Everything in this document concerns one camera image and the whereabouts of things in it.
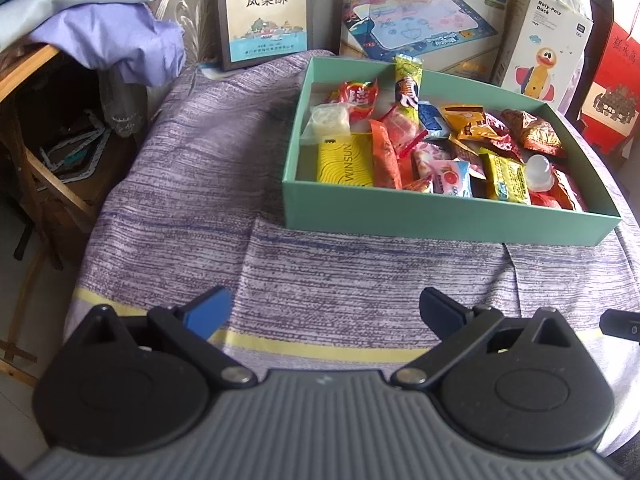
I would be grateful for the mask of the long orange silver snack packet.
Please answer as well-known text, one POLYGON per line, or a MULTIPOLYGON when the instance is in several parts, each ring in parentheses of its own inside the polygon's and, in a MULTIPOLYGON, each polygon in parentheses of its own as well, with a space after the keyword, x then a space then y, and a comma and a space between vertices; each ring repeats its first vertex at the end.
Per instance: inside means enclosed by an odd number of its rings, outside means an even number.
POLYGON ((529 191, 530 202, 535 206, 587 212, 587 205, 573 179, 564 171, 552 168, 554 183, 550 190, 529 191))

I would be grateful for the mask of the pink blue vitamin candy packet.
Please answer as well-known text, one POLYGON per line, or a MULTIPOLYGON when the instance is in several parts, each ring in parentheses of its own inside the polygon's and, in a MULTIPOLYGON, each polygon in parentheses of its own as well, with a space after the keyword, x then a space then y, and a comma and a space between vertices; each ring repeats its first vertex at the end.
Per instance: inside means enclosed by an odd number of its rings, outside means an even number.
POLYGON ((431 163, 437 194, 472 197, 470 165, 464 160, 434 160, 431 163))

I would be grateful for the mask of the yellow printed snack packet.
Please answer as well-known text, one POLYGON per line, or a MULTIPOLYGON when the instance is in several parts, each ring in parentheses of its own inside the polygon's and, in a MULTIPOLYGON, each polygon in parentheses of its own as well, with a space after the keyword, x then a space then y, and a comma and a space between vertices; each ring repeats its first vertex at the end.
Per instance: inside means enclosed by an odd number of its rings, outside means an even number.
POLYGON ((480 149, 480 160, 483 163, 488 198, 499 202, 530 204, 523 164, 497 155, 488 148, 480 149))

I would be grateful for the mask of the clear jelly cup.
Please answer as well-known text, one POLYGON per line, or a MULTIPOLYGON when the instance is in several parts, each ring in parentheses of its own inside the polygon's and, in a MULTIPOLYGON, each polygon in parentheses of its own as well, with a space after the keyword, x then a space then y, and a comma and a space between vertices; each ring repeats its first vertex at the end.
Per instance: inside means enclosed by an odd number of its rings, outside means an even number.
POLYGON ((535 193, 550 191, 555 184, 550 160, 541 154, 530 156, 525 164, 525 179, 529 191, 535 193))

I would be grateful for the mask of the orange-red snack packet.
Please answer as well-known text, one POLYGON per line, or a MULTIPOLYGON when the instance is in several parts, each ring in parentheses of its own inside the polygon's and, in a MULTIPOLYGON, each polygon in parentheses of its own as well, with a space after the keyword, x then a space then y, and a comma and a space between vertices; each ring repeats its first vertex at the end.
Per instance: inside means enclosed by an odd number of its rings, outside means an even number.
POLYGON ((382 122, 369 120, 372 141, 373 184, 376 188, 400 190, 414 180, 410 155, 399 157, 382 122))

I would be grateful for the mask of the yellow Winsun packet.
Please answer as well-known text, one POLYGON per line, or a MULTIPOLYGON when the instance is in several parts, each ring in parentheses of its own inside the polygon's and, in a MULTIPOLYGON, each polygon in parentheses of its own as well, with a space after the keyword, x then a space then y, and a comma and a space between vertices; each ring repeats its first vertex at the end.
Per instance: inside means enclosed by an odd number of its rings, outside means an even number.
POLYGON ((370 188, 373 185, 370 133, 323 141, 318 147, 316 181, 370 188))

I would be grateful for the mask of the orange noodle snack bag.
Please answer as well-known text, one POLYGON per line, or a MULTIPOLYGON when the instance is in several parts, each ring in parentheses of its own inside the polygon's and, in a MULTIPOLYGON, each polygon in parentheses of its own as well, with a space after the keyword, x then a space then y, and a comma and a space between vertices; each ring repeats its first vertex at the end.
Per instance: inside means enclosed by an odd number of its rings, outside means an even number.
POLYGON ((503 122, 523 148, 539 154, 565 158, 564 146, 550 122, 524 110, 503 110, 503 122))

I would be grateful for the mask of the blue white biscuit packet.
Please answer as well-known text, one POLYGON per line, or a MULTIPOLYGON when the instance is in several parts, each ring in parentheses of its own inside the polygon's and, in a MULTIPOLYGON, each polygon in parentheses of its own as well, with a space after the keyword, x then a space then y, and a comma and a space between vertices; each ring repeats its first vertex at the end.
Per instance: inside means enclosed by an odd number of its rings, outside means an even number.
POLYGON ((418 116, 423 129, 426 131, 426 140, 447 140, 451 128, 439 109, 431 102, 420 101, 418 116))

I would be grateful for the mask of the yellow rabbit snack packet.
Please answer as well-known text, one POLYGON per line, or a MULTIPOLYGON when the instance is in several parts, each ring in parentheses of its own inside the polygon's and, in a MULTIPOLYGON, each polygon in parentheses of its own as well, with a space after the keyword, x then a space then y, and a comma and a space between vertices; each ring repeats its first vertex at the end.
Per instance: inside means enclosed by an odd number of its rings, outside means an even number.
POLYGON ((500 138, 498 131, 488 124, 482 106, 452 104, 439 107, 439 111, 458 140, 480 141, 500 138))

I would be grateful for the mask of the clear packet white rice cake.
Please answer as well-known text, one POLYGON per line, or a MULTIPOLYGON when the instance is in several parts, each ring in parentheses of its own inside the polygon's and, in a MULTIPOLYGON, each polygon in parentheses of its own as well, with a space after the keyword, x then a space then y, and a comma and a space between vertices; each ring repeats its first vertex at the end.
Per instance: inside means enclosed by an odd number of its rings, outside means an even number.
POLYGON ((311 109, 300 140, 303 143, 314 144, 346 139, 349 136, 349 106, 345 103, 329 103, 311 109))

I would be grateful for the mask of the red Skittles packet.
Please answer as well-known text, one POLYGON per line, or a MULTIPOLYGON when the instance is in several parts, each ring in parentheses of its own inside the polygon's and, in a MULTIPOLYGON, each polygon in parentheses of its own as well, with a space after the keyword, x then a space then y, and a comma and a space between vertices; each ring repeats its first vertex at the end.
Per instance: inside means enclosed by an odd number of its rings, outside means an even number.
POLYGON ((372 116, 378 100, 378 81, 344 81, 326 98, 326 104, 346 104, 349 121, 361 122, 372 116))

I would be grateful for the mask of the yellow stick candy packet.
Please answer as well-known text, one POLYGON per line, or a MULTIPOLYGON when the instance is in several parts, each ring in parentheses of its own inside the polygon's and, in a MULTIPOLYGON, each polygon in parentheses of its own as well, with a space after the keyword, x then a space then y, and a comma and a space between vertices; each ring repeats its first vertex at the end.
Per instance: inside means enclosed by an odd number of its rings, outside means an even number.
POLYGON ((405 118, 417 124, 423 63, 420 58, 398 54, 394 57, 394 66, 396 104, 405 118))

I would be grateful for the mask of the pink patterned white packet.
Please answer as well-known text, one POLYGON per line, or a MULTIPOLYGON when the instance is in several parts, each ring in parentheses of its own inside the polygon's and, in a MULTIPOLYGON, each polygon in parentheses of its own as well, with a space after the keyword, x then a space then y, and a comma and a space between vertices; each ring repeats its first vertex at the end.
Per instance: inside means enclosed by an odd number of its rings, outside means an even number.
POLYGON ((432 172, 432 163, 440 160, 450 160, 450 151, 444 144, 438 142, 420 142, 412 151, 412 159, 416 172, 420 178, 427 177, 432 172))

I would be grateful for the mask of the red foil snack packet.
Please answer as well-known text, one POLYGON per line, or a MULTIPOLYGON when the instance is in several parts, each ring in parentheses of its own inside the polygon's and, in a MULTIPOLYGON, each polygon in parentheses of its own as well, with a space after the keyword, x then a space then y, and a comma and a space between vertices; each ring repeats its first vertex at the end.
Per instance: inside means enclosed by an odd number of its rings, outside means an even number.
POLYGON ((494 130, 494 133, 497 135, 495 138, 488 140, 489 144, 502 156, 512 158, 524 164, 525 160, 523 159, 518 144, 513 139, 511 129, 494 114, 486 113, 485 118, 488 127, 494 130))

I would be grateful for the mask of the clear packet pink cake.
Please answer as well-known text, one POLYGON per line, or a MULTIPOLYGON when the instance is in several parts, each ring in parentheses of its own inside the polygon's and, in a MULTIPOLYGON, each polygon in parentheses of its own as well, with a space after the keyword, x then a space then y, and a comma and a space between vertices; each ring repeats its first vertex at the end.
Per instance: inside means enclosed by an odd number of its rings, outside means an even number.
POLYGON ((419 120, 417 110, 398 104, 382 117, 382 123, 398 158, 408 156, 428 133, 419 120))

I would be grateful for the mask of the mint green cardboard box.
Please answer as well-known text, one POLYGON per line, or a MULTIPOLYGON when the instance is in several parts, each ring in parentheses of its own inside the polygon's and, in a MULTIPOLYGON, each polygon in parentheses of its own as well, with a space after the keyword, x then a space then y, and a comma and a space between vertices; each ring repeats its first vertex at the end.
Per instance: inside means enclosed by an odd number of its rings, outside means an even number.
POLYGON ((603 181, 608 173, 552 107, 491 84, 430 70, 423 76, 422 94, 434 103, 470 103, 498 112, 512 108, 547 119, 566 149, 567 170, 586 202, 586 211, 317 182, 308 167, 311 158, 302 152, 299 142, 309 107, 345 80, 370 79, 378 80, 384 90, 393 90, 393 66, 339 56, 315 56, 309 61, 283 169, 287 228, 431 240, 596 246, 620 223, 613 188, 603 181))

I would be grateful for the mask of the red paper gift bag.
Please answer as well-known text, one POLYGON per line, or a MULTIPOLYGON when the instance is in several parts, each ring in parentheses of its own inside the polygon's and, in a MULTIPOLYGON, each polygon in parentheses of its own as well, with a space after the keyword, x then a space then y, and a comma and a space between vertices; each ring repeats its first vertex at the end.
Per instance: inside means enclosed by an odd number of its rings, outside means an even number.
POLYGON ((617 23, 612 24, 580 117, 582 135, 605 155, 634 133, 639 120, 639 43, 617 23))

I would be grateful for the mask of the wooden chair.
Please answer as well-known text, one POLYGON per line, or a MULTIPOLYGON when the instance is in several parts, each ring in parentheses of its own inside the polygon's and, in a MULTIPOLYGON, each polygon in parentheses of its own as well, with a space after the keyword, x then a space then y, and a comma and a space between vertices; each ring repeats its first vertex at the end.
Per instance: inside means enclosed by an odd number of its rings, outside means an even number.
POLYGON ((96 222, 106 194, 124 176, 137 151, 133 138, 111 136, 107 140, 105 154, 101 157, 94 176, 83 184, 72 186, 63 183, 44 162, 32 154, 25 145, 21 123, 16 114, 15 91, 59 54, 60 51, 56 47, 40 44, 30 48, 25 55, 14 58, 9 66, 1 71, 1 145, 9 152, 22 191, 22 197, 17 201, 17 209, 26 214, 26 229, 35 231, 40 239, 40 247, 29 263, 18 292, 8 336, 1 341, 1 373, 29 387, 35 387, 37 378, 20 370, 14 361, 19 359, 34 364, 38 358, 21 349, 17 339, 43 263, 50 261, 58 270, 63 267, 55 240, 52 238, 51 227, 43 213, 43 201, 38 197, 37 188, 41 185, 65 206, 70 220, 78 226, 91 228, 96 222))

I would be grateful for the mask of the roly-poly duck toy box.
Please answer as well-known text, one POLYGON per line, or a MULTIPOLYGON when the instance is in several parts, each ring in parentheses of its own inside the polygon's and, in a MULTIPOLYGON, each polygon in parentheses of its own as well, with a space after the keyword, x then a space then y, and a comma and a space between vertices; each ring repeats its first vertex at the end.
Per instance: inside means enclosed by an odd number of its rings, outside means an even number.
POLYGON ((559 107, 591 29, 591 13, 562 0, 510 0, 491 82, 559 107))

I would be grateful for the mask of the water doodle mat box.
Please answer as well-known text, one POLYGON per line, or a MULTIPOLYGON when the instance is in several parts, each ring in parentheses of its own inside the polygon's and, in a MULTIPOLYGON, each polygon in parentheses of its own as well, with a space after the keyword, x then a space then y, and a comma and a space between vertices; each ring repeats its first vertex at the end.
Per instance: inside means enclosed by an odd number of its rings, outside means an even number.
POLYGON ((509 0, 344 0, 342 55, 490 81, 509 0))

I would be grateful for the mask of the pineapple cake gift box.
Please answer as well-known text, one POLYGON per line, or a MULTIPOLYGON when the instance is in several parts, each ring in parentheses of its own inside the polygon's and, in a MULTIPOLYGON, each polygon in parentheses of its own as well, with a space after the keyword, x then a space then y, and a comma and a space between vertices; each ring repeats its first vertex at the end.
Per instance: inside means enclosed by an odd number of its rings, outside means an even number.
POLYGON ((225 70, 305 52, 308 0, 216 0, 219 56, 225 70))

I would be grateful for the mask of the folded purple and teal clothes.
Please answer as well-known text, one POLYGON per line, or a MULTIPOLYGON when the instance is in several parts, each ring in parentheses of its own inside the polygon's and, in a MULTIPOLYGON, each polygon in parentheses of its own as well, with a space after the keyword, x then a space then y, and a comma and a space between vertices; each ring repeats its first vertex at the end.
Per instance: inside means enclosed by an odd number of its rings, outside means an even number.
POLYGON ((160 87, 186 58, 182 28, 159 20, 156 0, 1 0, 1 50, 50 44, 82 66, 160 87))

